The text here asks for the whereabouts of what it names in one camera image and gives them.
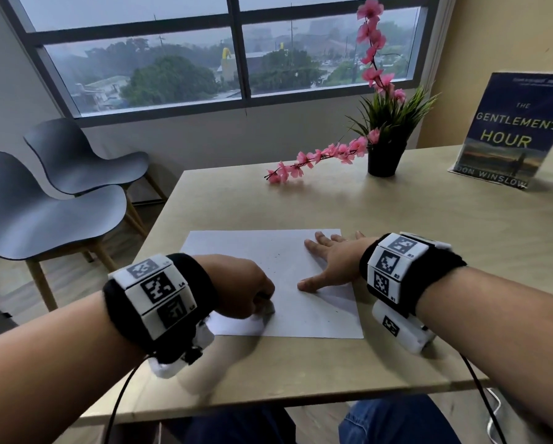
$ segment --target floor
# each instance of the floor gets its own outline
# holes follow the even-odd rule
[[[143,221],[151,227],[162,206],[149,205],[138,209]],[[125,224],[119,225],[104,240],[105,248],[119,266],[131,263],[142,243],[142,238]],[[99,290],[107,280],[105,268],[98,261],[87,263],[81,254],[46,261],[43,268],[59,306]],[[24,262],[0,259],[0,310],[12,314],[18,324],[47,312]],[[448,418],[462,444],[490,442],[486,435],[488,413],[477,391],[442,393],[431,397]],[[503,405],[498,416],[508,442],[544,442],[537,440],[533,433],[528,433],[525,424],[504,398]],[[348,410],[347,403],[287,409],[297,425],[298,444],[338,443],[338,424]],[[102,427],[69,429],[56,444],[96,444],[101,433]]]

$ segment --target book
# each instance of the book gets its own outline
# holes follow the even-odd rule
[[[450,171],[525,189],[552,145],[553,73],[493,73]]]

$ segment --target wooden table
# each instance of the wooden table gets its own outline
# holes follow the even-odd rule
[[[301,180],[268,185],[274,164],[186,171],[136,260],[180,250],[191,230],[340,228],[376,236],[412,231],[454,246],[472,266],[553,293],[553,151],[529,191],[454,175],[458,147],[407,151],[397,175],[367,176],[367,158],[329,160]],[[218,336],[170,380],[144,364],[118,422],[159,420],[210,407],[374,398],[391,392],[473,388],[458,353],[437,338],[425,357],[406,352],[371,316],[373,298],[354,285],[362,340]],[[104,424],[122,382],[77,425]]]

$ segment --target wrist-mounted device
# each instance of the wrist-mounted device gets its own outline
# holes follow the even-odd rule
[[[409,232],[386,234],[361,258],[361,276],[378,298],[373,316],[410,352],[419,353],[435,339],[415,316],[416,304],[429,285],[465,266],[451,245]]]
[[[194,363],[213,341],[205,318],[217,305],[206,271],[186,254],[161,254],[108,276],[108,315],[121,335],[137,344],[158,376]]]

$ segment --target sky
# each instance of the sky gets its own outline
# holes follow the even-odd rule
[[[242,10],[265,9],[294,5],[309,5],[344,0],[240,0]],[[92,27],[113,23],[149,21],[154,19],[183,18],[227,12],[226,0],[21,0],[24,9],[38,31]],[[393,21],[399,26],[412,27],[416,21],[417,8],[385,11],[382,21]],[[295,34],[309,30],[311,20],[294,21]],[[354,14],[338,16],[337,27],[358,28],[360,21]],[[276,22],[265,25],[254,25],[251,28],[272,30],[274,37],[290,34],[289,22]],[[228,28],[189,31],[164,34],[166,43],[197,44],[201,46],[219,43],[230,36]],[[84,55],[83,51],[93,47],[107,47],[118,39],[89,43],[64,44],[49,47],[51,51]]]

